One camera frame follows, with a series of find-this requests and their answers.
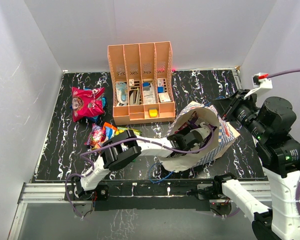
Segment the small pink snack packet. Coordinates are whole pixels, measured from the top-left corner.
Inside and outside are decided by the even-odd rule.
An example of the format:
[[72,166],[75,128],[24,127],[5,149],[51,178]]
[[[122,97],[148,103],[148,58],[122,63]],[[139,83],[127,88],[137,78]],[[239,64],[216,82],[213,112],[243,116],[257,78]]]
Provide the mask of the small pink snack packet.
[[186,135],[188,134],[191,130],[192,130],[192,126],[188,123],[185,122],[179,129],[178,131],[176,131],[177,134],[181,134],[181,135]]

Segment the blue snack box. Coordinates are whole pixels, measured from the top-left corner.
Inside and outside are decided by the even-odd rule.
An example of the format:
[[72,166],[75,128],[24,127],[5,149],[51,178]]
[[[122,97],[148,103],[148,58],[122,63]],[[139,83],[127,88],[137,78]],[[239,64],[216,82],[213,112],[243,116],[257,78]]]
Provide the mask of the blue snack box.
[[106,126],[105,127],[105,139],[106,140],[111,139],[115,135],[116,131],[117,131],[117,128],[115,128],[113,126],[112,127]]

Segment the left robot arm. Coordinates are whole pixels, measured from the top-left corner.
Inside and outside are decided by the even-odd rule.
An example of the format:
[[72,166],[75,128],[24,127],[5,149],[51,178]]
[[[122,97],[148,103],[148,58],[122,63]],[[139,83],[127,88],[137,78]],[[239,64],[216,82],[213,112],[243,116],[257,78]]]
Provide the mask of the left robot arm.
[[197,154],[202,151],[207,135],[209,131],[203,127],[181,130],[163,138],[142,137],[135,135],[133,130],[125,130],[107,140],[101,148],[80,155],[85,161],[90,160],[90,155],[96,155],[97,159],[91,162],[87,172],[74,178],[72,191],[77,198],[87,200],[106,175],[125,168],[139,156],[174,160],[187,154]]

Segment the green snack packet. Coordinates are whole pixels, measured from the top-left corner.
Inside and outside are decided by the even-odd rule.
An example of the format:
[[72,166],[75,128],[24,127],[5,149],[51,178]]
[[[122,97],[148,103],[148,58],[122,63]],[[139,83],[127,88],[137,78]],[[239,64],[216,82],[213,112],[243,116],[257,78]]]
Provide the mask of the green snack packet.
[[132,131],[136,136],[141,136],[141,134],[142,134],[142,132],[140,130],[118,126],[115,131],[115,135],[119,135],[125,131]]

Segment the purple Fox's candy bag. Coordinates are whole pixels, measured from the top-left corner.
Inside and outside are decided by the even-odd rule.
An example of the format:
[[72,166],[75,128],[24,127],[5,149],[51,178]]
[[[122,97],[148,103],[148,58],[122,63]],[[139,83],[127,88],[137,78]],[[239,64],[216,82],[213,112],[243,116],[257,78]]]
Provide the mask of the purple Fox's candy bag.
[[95,123],[92,124],[92,130],[85,142],[86,146],[95,147],[103,142],[105,139],[105,130],[96,125]]

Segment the purple snack packet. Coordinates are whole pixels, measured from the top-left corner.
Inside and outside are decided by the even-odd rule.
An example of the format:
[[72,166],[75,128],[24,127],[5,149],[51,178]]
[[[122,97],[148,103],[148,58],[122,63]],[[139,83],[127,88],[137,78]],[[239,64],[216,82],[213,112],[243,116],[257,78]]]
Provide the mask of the purple snack packet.
[[200,128],[200,124],[203,122],[204,120],[197,114],[196,111],[194,111],[190,118],[188,119],[188,123],[190,126],[192,126],[194,129],[196,128]]

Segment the orange Fox's candy bag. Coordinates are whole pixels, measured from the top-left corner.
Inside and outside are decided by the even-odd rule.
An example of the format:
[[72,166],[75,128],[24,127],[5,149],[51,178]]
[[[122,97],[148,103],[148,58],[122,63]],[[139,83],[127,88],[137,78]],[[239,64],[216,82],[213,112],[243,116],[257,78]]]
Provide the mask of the orange Fox's candy bag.
[[112,125],[112,124],[110,124],[110,123],[107,123],[107,122],[105,122],[104,123],[104,125],[103,125],[103,127],[102,127],[102,135],[101,135],[101,138],[100,138],[100,140],[99,140],[99,142],[98,142],[98,144],[96,145],[96,147],[98,147],[98,148],[101,148],[104,144],[105,144],[105,142],[107,142],[108,140],[106,140],[106,133],[105,133],[105,127],[115,127],[114,125]]

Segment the blue checkered paper bag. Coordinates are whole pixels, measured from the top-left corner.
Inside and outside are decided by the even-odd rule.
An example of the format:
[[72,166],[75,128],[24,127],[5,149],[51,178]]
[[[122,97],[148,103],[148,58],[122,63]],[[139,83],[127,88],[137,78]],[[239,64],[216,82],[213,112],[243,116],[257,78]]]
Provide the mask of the blue checkered paper bag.
[[203,140],[200,147],[203,150],[199,153],[188,153],[176,158],[158,157],[158,162],[154,163],[148,172],[148,178],[152,183],[160,183],[173,173],[187,171],[213,162],[222,157],[239,137],[239,132],[218,116],[216,108],[211,103],[202,104],[195,101],[190,102],[181,110],[169,127],[167,135],[176,134],[178,129],[188,122],[194,111],[203,119],[203,123],[216,126],[217,129],[212,133],[210,140]]

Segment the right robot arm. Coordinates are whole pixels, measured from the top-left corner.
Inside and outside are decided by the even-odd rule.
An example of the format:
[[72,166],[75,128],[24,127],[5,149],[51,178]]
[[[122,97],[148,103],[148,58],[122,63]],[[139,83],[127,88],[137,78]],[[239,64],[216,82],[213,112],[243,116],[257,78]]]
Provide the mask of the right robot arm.
[[300,240],[300,143],[290,135],[296,114],[281,97],[268,97],[257,107],[257,95],[237,90],[212,104],[222,120],[239,122],[255,139],[267,176],[271,207],[245,190],[232,173],[216,176],[213,194],[230,198],[251,222],[259,240]]

